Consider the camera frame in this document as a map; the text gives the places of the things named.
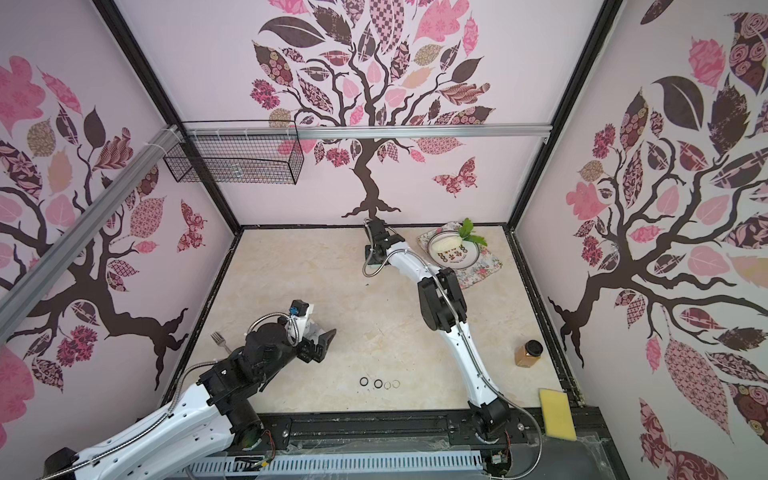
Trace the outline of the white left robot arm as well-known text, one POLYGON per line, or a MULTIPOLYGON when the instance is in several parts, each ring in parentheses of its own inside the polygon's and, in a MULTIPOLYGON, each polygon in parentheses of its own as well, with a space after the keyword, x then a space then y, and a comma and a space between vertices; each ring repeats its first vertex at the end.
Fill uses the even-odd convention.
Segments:
POLYGON ((164 479, 231 446, 252 450, 273 436, 250 399, 291 361, 324 360, 336 336, 307 321, 297 344, 281 323, 247 333, 243 346, 217 362, 183 393, 131 427, 76 452, 63 448, 45 461, 47 479, 164 479))

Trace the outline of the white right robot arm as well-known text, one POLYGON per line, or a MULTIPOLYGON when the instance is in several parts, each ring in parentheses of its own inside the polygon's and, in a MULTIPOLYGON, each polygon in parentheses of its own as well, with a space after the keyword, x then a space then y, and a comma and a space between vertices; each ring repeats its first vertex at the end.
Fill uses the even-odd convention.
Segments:
POLYGON ((476 436, 494 442, 511 418, 512 406, 500 393, 482 362, 467 322, 467 304, 456 273, 419 256, 384 222, 364 225, 368 245, 363 274, 374 277, 386 266, 396 268, 417 286, 422 318, 452 350, 465 388, 476 436))

